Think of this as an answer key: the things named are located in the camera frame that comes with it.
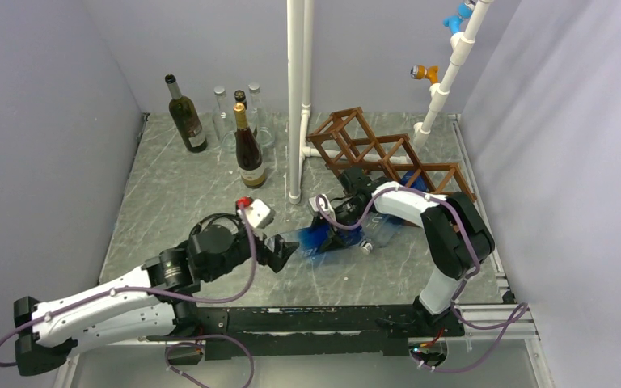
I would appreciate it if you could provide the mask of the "clear blue-label bottle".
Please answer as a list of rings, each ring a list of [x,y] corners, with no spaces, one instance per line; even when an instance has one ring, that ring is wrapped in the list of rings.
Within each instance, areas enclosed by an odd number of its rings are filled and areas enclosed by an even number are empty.
[[[307,226],[295,230],[280,232],[279,235],[285,241],[299,242],[300,246],[295,251],[295,255],[299,255],[302,258],[308,260],[329,258],[337,255],[340,251],[344,251],[352,247],[357,247],[364,243],[370,243],[365,236],[363,229],[361,229],[361,231],[363,232],[363,239],[360,242],[349,242],[349,246],[345,249],[328,252],[318,252],[319,245],[325,238],[325,232],[327,231],[327,227],[328,224],[323,223],[317,226]]]
[[[401,225],[421,227],[420,214],[426,208],[425,193],[386,178],[371,178],[359,172],[354,204],[361,239],[358,246],[366,254],[386,246]]]

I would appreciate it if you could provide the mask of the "brown wooden wine rack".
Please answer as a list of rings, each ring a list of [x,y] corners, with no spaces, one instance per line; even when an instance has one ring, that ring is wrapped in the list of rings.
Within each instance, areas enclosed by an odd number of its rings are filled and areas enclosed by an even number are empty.
[[[360,107],[331,112],[306,135],[306,141],[336,177],[350,167],[359,167],[365,173],[381,173],[406,187],[414,188],[421,179],[433,194],[460,191],[471,201],[477,200],[458,163],[423,162],[406,133],[375,134]]]

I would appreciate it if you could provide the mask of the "brown bottle gold foil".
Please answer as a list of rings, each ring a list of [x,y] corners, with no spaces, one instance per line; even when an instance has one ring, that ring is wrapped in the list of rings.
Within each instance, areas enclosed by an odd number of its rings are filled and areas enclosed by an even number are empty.
[[[233,111],[236,123],[235,153],[240,177],[246,187],[259,188],[267,179],[260,146],[248,123],[245,106],[236,103]]]

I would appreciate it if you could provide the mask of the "clear bottle dark label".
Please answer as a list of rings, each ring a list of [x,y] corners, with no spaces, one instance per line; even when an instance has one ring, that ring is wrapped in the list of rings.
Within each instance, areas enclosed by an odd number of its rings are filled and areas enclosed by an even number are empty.
[[[248,105],[256,124],[256,140],[262,148],[272,147],[275,143],[275,129],[272,115],[268,111],[261,94],[260,84],[251,82],[248,84],[250,100]]]

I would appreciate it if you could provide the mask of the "clear bottle with cork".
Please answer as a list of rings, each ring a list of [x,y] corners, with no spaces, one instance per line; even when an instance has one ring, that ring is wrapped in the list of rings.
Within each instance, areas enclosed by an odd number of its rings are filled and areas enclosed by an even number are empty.
[[[217,106],[213,111],[212,119],[217,138],[222,150],[234,153],[236,150],[235,123],[230,100],[223,86],[215,86],[213,93]]]

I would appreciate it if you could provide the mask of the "small dark bottle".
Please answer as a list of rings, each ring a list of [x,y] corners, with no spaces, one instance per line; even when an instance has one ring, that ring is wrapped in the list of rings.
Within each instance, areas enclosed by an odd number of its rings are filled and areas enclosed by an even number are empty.
[[[256,109],[251,103],[248,103],[245,91],[236,90],[234,92],[234,100],[236,103],[241,103],[245,107],[248,124],[252,130],[254,137],[257,137],[258,133],[258,121]]]

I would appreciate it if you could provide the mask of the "dark green wine bottle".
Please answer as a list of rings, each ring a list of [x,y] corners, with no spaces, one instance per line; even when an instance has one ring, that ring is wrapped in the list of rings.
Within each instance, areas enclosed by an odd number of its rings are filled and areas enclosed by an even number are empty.
[[[168,109],[186,149],[194,154],[202,152],[208,142],[193,102],[182,94],[173,74],[164,80],[171,95]]]

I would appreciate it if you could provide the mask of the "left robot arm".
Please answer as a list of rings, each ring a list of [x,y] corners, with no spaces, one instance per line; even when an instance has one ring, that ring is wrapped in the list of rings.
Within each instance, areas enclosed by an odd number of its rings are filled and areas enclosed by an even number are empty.
[[[259,235],[240,224],[236,231],[213,224],[108,283],[70,297],[14,304],[15,366],[24,377],[61,367],[81,352],[133,337],[187,340],[219,332],[218,318],[201,312],[204,283],[253,261],[280,272],[298,249],[281,235]]]

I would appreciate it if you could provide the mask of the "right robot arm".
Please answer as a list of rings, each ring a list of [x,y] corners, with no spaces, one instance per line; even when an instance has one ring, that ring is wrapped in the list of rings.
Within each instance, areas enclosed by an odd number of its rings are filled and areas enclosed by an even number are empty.
[[[413,324],[422,335],[433,335],[445,322],[464,284],[475,276],[496,244],[472,199],[463,192],[434,194],[388,178],[371,179],[361,168],[340,173],[347,198],[332,206],[325,195],[310,199],[319,218],[336,229],[355,230],[369,213],[397,217],[420,227],[435,269],[416,298]]]

